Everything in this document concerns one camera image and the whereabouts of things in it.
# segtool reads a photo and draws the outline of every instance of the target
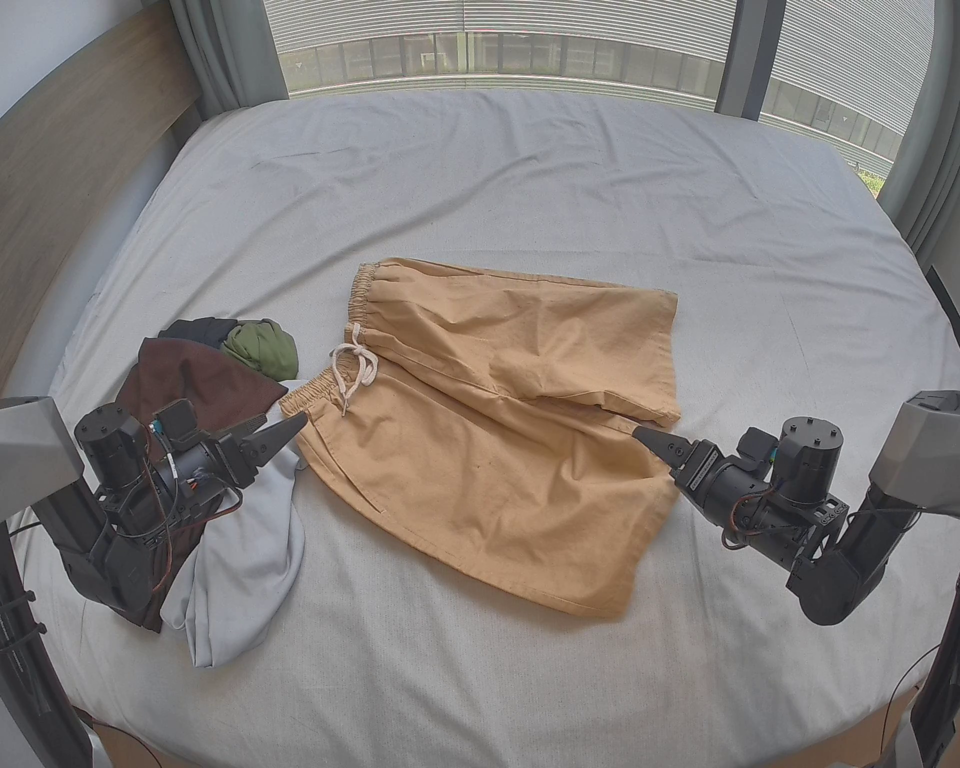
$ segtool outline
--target white bed sheet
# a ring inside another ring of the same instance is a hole
[[[960,385],[910,251],[828,145],[609,97],[381,93],[200,129],[74,334],[55,384],[68,426],[178,317],[272,317],[315,374],[357,265],[391,256],[677,292],[677,431],[731,450],[750,425],[833,420],[833,490],[853,506],[900,403]],[[785,572],[723,549],[681,501],[627,615],[602,622],[423,556],[310,472],[294,501],[300,577],[266,642],[215,670],[85,602],[41,530],[17,537],[71,699],[204,765],[758,764],[886,702],[941,633],[960,544],[922,519],[822,628]]]

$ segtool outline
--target bed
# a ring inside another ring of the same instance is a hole
[[[676,431],[731,450],[751,425],[833,420],[832,490],[853,506],[900,403],[960,382],[913,255],[830,146],[613,97],[450,90],[201,126],[52,394],[72,427],[113,398],[144,337],[203,315],[276,319],[311,376],[342,340],[357,266],[394,256],[676,292]],[[783,571],[726,551],[681,500],[627,614],[595,621],[423,556],[309,471],[294,502],[300,576],[267,641],[213,670],[167,628],[85,602],[41,529],[16,537],[70,699],[207,766],[759,765],[886,703],[942,632],[960,544],[952,521],[923,518],[876,592],[823,628]]]

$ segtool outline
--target rolled green cloth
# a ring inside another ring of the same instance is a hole
[[[220,351],[274,381],[297,378],[300,361],[294,337],[272,320],[240,323]]]

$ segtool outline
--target curtain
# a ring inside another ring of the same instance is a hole
[[[170,6],[200,81],[204,120],[287,98],[262,0],[170,0]]]
[[[897,162],[877,201],[926,272],[940,254],[960,258],[960,0],[935,0],[924,84]]]

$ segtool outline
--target black cylindrical motor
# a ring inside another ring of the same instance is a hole
[[[842,445],[840,428],[829,421],[803,416],[787,419],[780,432],[771,485],[795,504],[821,503],[827,498]]]
[[[90,411],[73,435],[105,489],[123,494],[143,476],[147,433],[123,406],[108,403]]]

